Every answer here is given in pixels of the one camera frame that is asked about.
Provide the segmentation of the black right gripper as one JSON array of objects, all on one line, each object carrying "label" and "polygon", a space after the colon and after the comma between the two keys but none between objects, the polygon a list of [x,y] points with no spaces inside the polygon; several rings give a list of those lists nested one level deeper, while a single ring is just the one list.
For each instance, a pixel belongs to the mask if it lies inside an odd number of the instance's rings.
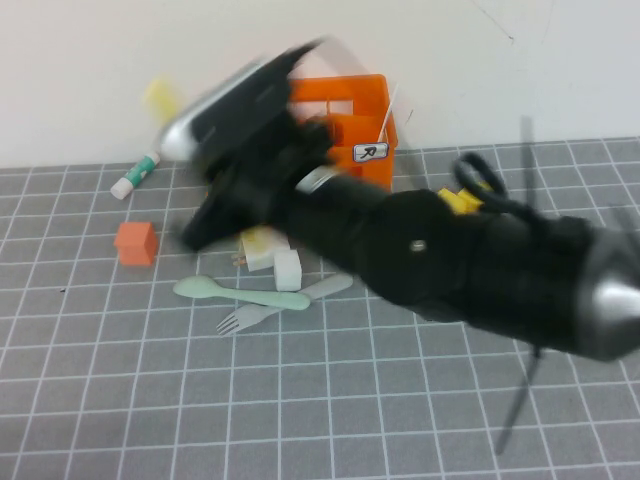
[{"label": "black right gripper", "polygon": [[332,128],[326,118],[301,122],[279,115],[219,158],[200,156],[191,170],[204,180],[208,192],[182,227],[182,245],[199,252],[270,222],[304,176],[331,163],[332,147]]}]

